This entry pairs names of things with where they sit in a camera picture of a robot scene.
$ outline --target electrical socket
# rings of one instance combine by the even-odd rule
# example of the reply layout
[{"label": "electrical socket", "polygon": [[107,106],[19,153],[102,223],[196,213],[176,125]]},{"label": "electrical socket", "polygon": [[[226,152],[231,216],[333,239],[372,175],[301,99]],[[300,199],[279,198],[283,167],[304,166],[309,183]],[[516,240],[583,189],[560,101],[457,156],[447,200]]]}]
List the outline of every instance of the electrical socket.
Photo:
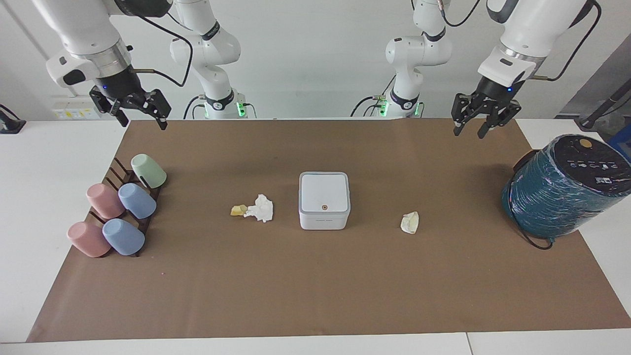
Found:
[{"label": "electrical socket", "polygon": [[58,119],[101,119],[93,102],[58,102],[53,105],[52,112]]}]

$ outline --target white box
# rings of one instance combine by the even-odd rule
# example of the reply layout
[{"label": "white box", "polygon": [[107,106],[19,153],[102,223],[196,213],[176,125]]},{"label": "white box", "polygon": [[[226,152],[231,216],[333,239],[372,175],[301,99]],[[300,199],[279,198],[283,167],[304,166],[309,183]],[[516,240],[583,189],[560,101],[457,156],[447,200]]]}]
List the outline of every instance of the white box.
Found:
[{"label": "white box", "polygon": [[343,172],[303,172],[298,209],[302,229],[344,229],[351,212],[348,176]]}]

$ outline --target yellow sponge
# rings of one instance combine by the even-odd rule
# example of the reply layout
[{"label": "yellow sponge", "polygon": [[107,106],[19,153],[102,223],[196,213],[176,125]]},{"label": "yellow sponge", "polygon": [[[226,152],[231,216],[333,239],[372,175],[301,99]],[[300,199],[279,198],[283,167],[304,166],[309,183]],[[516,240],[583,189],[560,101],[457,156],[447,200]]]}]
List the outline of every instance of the yellow sponge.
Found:
[{"label": "yellow sponge", "polygon": [[232,207],[232,211],[230,211],[230,215],[232,216],[244,215],[246,211],[247,211],[246,205],[234,206]]}]

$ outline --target green indicator light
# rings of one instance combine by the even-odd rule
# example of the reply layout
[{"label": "green indicator light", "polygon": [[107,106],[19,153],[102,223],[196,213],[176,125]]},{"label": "green indicator light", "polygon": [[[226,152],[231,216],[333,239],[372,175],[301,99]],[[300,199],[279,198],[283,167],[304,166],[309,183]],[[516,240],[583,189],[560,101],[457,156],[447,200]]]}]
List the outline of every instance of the green indicator light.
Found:
[{"label": "green indicator light", "polygon": [[386,101],[383,105],[381,105],[381,110],[379,111],[379,114],[382,117],[385,117],[386,114],[388,113],[388,106],[390,105],[390,103],[388,101]]},{"label": "green indicator light", "polygon": [[243,108],[243,104],[237,102],[237,109],[239,110],[239,117],[245,116],[245,109]]}]

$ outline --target crumpled paper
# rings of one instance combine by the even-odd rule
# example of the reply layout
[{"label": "crumpled paper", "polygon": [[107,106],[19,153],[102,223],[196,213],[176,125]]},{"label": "crumpled paper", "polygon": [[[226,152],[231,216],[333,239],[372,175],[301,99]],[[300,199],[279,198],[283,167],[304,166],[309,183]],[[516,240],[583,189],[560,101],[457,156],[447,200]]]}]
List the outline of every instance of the crumpled paper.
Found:
[{"label": "crumpled paper", "polygon": [[418,212],[414,211],[403,215],[403,220],[401,221],[401,229],[408,234],[416,234],[416,230],[418,229]]},{"label": "crumpled paper", "polygon": [[254,206],[248,206],[243,217],[256,217],[256,220],[262,220],[263,223],[272,220],[274,216],[274,203],[265,195],[259,195],[254,201]]}]

